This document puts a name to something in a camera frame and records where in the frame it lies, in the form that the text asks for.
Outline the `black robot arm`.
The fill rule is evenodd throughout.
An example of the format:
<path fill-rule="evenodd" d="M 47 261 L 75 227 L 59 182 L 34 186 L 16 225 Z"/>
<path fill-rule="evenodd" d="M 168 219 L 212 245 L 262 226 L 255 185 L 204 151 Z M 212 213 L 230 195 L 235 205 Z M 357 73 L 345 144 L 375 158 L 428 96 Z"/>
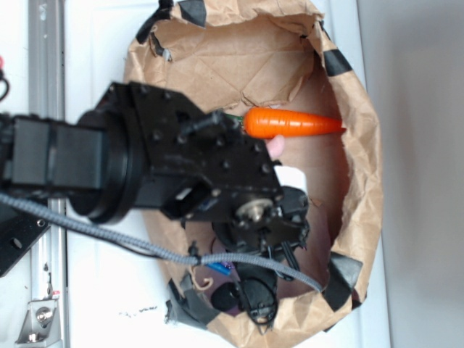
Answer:
<path fill-rule="evenodd" d="M 1 116 L 1 202 L 50 223 L 184 265 L 230 262 L 211 297 L 259 328 L 278 314 L 277 281 L 307 282 L 294 257 L 306 244 L 305 175 L 272 161 L 263 140 L 221 111 L 140 83 L 115 83 L 75 124 Z M 133 209 L 209 222 L 224 253 L 186 256 L 102 230 Z"/>

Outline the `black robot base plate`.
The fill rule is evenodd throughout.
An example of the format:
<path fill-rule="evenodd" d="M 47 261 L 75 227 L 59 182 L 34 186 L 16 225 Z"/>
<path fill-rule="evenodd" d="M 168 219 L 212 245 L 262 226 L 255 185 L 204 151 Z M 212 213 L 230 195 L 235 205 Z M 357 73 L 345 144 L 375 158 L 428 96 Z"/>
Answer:
<path fill-rule="evenodd" d="M 39 217 L 1 205 L 1 277 L 26 255 L 47 231 L 48 223 Z"/>

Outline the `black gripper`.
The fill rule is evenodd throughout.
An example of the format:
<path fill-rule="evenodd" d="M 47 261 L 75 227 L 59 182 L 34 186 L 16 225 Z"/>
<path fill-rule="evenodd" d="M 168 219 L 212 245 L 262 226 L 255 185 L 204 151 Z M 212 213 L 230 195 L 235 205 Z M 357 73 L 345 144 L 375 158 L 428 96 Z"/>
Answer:
<path fill-rule="evenodd" d="M 232 223 L 213 223 L 217 240 L 227 252 L 250 254 L 276 262 L 287 262 L 299 271 L 294 251 L 306 247 L 310 231 L 307 222 L 309 199 L 298 188 L 283 187 L 283 198 L 271 204 L 267 199 L 242 208 Z M 278 312 L 278 279 L 294 277 L 244 262 L 232 262 L 231 281 L 211 295 L 212 306 L 221 312 L 245 312 L 261 334 L 273 327 Z"/>

